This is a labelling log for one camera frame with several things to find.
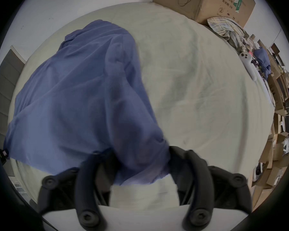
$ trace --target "white vr controller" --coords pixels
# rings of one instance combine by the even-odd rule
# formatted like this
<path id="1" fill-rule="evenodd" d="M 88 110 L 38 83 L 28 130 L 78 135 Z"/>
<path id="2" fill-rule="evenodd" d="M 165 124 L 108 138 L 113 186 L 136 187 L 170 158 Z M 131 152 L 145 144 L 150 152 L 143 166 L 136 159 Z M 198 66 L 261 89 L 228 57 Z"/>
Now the white vr controller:
<path id="1" fill-rule="evenodd" d="M 239 58 L 241 59 L 242 63 L 244 64 L 251 79 L 253 81 L 256 81 L 257 80 L 256 67 L 254 64 L 251 63 L 251 61 L 253 60 L 251 55 L 247 52 L 242 52 L 239 54 Z"/>

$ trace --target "gray wall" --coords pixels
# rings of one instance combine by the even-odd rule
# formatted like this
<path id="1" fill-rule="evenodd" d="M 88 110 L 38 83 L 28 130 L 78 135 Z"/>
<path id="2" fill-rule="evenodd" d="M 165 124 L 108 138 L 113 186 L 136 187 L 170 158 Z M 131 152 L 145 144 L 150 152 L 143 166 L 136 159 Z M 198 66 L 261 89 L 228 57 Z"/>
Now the gray wall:
<path id="1" fill-rule="evenodd" d="M 24 65 L 12 50 L 9 50 L 0 65 L 0 149 L 3 148 L 8 128 L 12 95 Z M 14 176 L 10 160 L 7 160 L 3 167 L 8 176 Z"/>

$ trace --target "blue fabric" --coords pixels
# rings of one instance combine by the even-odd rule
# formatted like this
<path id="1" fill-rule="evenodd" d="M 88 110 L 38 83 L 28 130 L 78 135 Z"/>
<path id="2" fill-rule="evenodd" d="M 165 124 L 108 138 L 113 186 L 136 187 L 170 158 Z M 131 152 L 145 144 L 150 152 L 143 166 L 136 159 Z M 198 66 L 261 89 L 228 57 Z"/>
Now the blue fabric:
<path id="1" fill-rule="evenodd" d="M 169 146 L 141 80 L 133 37 L 101 20 L 67 35 L 17 95 L 4 148 L 50 174 L 112 148 L 123 164 L 116 184 L 165 176 Z"/>
<path id="2" fill-rule="evenodd" d="M 257 58 L 257 61 L 260 64 L 262 72 L 267 80 L 268 75 L 271 74 L 271 63 L 266 50 L 260 47 L 260 49 L 254 50 L 254 56 Z"/>

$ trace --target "white bed sheet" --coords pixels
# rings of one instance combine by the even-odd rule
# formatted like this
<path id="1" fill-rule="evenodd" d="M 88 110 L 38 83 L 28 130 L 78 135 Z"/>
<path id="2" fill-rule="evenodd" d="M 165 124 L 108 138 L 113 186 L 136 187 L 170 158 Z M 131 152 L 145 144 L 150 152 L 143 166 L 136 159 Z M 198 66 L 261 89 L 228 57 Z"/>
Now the white bed sheet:
<path id="1" fill-rule="evenodd" d="M 225 41 L 204 26 L 155 3 L 127 3 L 82 16 L 54 33 L 29 58 L 15 97 L 35 69 L 58 50 L 64 37 L 102 19 L 130 32 L 137 44 L 142 80 L 159 126 L 170 145 L 192 149 L 209 165 L 246 177 L 266 144 L 274 106 L 261 79 L 252 81 Z M 37 201 L 48 175 L 12 159 L 16 178 Z M 110 205 L 152 210 L 178 206 L 171 176 L 154 184 L 114 186 Z"/>

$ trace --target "white wall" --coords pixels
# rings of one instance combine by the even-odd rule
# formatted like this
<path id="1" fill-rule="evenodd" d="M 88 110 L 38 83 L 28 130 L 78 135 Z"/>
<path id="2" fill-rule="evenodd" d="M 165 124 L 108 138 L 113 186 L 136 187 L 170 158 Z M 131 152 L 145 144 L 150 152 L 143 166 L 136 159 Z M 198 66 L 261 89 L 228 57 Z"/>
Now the white wall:
<path id="1" fill-rule="evenodd" d="M 0 64 L 13 45 L 24 60 L 55 31 L 82 15 L 126 2 L 152 0 L 26 0 L 13 20 L 0 49 Z M 255 0 L 246 31 L 270 47 L 274 40 L 289 71 L 289 44 L 281 26 L 265 0 Z"/>
<path id="2" fill-rule="evenodd" d="M 24 60 L 54 32 L 92 11 L 126 2 L 152 0 L 26 0 L 16 14 L 0 48 L 0 64 L 11 46 Z"/>

